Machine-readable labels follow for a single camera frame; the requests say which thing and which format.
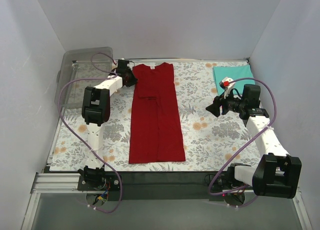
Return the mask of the clear plastic bin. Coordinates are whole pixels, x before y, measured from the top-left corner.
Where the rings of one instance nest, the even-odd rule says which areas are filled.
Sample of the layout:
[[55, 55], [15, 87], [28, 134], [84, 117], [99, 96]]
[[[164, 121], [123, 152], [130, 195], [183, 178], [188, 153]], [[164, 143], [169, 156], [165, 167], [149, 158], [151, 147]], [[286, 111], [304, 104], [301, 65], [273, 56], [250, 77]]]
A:
[[57, 75], [54, 102], [67, 109], [80, 109], [84, 90], [96, 86], [106, 78], [113, 66], [113, 50], [110, 47], [85, 48], [67, 51], [63, 55]]

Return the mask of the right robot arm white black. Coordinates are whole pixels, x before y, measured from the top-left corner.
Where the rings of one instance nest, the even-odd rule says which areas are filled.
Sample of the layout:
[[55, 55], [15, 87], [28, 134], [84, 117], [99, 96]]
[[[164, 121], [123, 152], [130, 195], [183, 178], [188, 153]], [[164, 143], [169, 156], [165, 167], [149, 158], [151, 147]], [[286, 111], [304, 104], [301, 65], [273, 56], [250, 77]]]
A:
[[298, 188], [302, 162], [291, 156], [279, 142], [268, 112], [260, 107], [261, 89], [255, 84], [245, 84], [241, 96], [234, 96], [235, 81], [225, 78], [220, 82], [224, 92], [215, 97], [206, 110], [216, 117], [232, 111], [239, 114], [244, 126], [252, 135], [261, 159], [256, 167], [228, 163], [218, 171], [209, 184], [227, 184], [240, 190], [252, 187], [257, 196], [292, 199]]

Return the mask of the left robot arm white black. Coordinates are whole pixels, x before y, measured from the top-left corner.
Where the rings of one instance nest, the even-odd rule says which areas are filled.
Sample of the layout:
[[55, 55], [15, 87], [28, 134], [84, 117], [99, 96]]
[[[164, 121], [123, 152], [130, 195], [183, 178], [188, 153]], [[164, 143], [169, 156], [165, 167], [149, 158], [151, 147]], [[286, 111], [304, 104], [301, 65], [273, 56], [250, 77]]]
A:
[[84, 182], [95, 190], [103, 189], [107, 183], [101, 151], [104, 145], [104, 128], [111, 115], [111, 96], [123, 86], [131, 87], [138, 81], [127, 59], [120, 59], [113, 73], [115, 75], [112, 74], [100, 84], [86, 87], [82, 102], [81, 115], [87, 126], [90, 153], [85, 167], [78, 172]]

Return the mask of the red t shirt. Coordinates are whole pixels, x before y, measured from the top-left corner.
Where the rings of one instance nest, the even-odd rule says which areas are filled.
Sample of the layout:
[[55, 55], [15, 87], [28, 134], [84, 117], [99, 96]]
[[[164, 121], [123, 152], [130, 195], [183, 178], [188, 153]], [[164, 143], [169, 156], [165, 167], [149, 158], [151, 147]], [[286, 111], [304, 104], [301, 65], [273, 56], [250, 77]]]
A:
[[173, 65], [140, 64], [133, 73], [137, 84], [131, 106], [128, 162], [184, 162]]

